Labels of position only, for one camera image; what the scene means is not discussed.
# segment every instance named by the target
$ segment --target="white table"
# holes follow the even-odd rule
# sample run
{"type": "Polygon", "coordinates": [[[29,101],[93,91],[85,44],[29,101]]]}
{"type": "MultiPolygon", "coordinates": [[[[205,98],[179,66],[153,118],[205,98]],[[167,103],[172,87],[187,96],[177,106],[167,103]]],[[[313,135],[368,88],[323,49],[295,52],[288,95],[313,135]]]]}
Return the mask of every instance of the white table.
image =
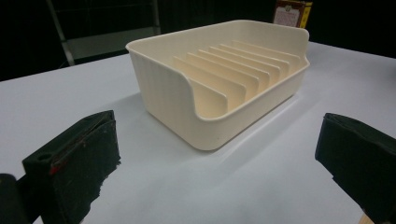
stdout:
{"type": "Polygon", "coordinates": [[[356,224],[359,206],[315,160],[323,116],[396,136],[396,60],[309,43],[303,85],[216,151],[144,108],[129,55],[0,82],[0,172],[90,114],[112,109],[121,165],[83,223],[356,224]]]}

